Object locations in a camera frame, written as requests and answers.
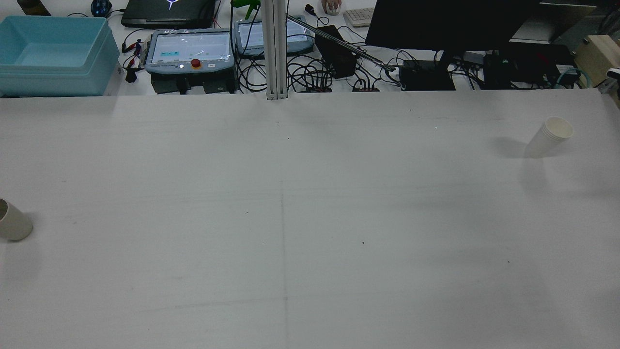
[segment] paper cup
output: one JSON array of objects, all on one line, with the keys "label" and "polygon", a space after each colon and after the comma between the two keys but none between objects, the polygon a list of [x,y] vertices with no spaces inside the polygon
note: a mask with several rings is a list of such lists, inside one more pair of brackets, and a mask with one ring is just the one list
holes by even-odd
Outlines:
[{"label": "paper cup", "polygon": [[542,158],[558,144],[573,135],[571,124],[561,117],[550,117],[542,123],[541,128],[534,135],[525,148],[525,157]]},{"label": "paper cup", "polygon": [[0,238],[22,240],[32,231],[32,222],[15,206],[0,199]]}]

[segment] light blue plastic bin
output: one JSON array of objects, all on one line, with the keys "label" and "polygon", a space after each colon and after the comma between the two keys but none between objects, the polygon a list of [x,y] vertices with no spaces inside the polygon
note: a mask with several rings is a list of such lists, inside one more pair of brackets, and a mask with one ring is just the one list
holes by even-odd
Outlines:
[{"label": "light blue plastic bin", "polygon": [[101,96],[118,55],[104,18],[9,16],[0,23],[0,91]]}]

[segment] white tabletop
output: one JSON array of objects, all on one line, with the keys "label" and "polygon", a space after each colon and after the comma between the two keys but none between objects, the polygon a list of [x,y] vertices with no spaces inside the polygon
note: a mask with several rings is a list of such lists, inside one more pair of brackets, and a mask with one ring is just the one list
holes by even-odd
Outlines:
[{"label": "white tabletop", "polygon": [[[613,348],[595,89],[0,100],[2,348]],[[547,116],[575,135],[521,157]]]}]

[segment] keyboard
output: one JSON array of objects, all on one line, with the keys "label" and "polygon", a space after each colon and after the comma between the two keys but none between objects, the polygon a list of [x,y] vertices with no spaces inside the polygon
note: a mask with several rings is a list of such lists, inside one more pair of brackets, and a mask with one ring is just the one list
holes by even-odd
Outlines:
[{"label": "keyboard", "polygon": [[367,27],[373,18],[374,7],[366,9],[346,10],[344,17],[354,28]]}]

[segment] black laptop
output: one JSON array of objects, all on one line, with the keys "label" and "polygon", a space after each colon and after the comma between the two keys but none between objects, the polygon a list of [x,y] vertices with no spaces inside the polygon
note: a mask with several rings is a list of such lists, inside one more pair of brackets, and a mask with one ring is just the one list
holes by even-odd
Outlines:
[{"label": "black laptop", "polygon": [[149,29],[211,27],[215,0],[129,0],[121,23]]}]

